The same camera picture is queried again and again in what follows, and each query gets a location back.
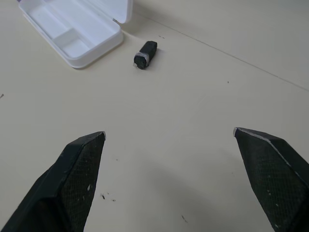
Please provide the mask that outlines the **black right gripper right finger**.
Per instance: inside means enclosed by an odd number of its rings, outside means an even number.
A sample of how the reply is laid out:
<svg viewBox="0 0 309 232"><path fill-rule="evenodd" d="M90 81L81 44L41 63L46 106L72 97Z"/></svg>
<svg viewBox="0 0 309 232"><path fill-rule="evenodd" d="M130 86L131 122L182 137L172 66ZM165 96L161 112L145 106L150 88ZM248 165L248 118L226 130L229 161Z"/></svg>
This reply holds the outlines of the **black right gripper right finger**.
<svg viewBox="0 0 309 232"><path fill-rule="evenodd" d="M275 232L309 232L309 163L284 139L236 127L243 163Z"/></svg>

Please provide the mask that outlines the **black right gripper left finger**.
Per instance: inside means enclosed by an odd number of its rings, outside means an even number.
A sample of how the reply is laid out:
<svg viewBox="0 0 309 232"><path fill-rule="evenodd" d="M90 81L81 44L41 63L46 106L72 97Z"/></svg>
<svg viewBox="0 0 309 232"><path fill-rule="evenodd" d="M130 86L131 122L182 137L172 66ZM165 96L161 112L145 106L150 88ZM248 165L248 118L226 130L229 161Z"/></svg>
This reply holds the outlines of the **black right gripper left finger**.
<svg viewBox="0 0 309 232"><path fill-rule="evenodd" d="M67 144L0 232L84 232L105 140L98 131Z"/></svg>

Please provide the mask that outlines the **white plastic box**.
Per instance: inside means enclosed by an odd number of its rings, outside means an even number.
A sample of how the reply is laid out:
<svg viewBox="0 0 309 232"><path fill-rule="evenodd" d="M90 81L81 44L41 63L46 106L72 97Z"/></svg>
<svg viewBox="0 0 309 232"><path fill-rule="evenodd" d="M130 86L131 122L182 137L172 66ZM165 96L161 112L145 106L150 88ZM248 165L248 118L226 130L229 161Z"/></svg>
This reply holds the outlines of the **white plastic box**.
<svg viewBox="0 0 309 232"><path fill-rule="evenodd" d="M25 18L73 68L83 69L123 42L134 0L19 0Z"/></svg>

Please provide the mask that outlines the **black eraser with grey band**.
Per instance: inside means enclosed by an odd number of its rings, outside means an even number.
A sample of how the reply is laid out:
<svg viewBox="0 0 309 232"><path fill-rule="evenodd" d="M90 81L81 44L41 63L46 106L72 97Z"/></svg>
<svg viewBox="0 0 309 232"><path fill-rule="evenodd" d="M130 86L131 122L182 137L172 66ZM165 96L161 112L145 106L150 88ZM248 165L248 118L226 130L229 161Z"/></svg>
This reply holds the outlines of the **black eraser with grey band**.
<svg viewBox="0 0 309 232"><path fill-rule="evenodd" d="M134 64L137 68L146 69L157 51L157 42L147 41L143 47L134 56Z"/></svg>

